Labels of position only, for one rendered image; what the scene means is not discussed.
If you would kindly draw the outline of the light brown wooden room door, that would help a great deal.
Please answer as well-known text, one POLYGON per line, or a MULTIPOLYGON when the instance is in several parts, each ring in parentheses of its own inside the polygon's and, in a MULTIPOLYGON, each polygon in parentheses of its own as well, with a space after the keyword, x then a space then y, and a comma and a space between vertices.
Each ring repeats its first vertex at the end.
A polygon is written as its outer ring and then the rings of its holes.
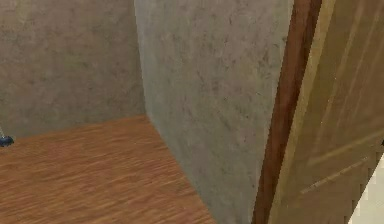
POLYGON ((323 0, 268 224, 348 224, 383 141, 384 0, 323 0))

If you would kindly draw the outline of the dark blue chair foot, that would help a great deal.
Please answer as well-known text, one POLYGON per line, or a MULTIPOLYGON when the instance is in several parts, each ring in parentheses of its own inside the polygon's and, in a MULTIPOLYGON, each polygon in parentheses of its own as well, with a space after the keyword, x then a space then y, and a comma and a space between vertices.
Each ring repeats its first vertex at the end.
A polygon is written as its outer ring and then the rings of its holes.
POLYGON ((5 135, 4 131, 0 127, 0 147, 8 147, 14 143, 14 139, 11 136, 5 135))

